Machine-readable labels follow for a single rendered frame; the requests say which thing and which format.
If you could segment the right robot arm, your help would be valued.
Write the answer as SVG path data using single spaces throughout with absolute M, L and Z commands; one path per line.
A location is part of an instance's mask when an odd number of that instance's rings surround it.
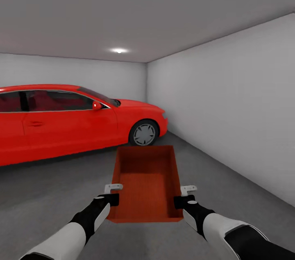
M 174 196 L 175 209 L 199 235 L 212 246 L 222 260 L 295 260 L 295 253 L 271 243 L 252 225 L 229 219 L 206 209 L 195 201 L 197 187 L 181 186 L 181 196 Z

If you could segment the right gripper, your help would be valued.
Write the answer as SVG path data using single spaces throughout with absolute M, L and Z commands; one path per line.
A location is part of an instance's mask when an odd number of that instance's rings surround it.
M 195 196 L 194 195 L 188 195 L 188 196 L 185 196 L 185 197 L 183 197 L 183 196 L 174 196 L 173 199 L 174 199 L 175 209 L 181 209 L 181 208 L 183 208 L 182 204 L 186 199 L 195 200 Z

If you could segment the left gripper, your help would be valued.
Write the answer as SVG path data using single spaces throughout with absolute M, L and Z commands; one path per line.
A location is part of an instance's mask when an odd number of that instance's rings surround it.
M 98 196 L 107 196 L 110 199 L 110 206 L 119 205 L 119 193 L 116 194 L 106 194 L 106 195 L 98 195 Z

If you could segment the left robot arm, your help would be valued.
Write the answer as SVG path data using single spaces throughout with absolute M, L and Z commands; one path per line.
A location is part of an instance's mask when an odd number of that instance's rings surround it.
M 106 185 L 104 195 L 94 198 L 70 223 L 19 260 L 76 260 L 109 215 L 110 207 L 119 205 L 119 193 L 111 194 L 111 191 L 122 189 L 122 184 Z

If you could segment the storage box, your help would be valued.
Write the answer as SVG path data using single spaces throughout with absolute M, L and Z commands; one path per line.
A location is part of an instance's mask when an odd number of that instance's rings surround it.
M 173 146 L 119 146 L 112 184 L 122 184 L 119 205 L 106 219 L 114 223 L 179 222 L 183 209 L 175 209 L 181 196 Z

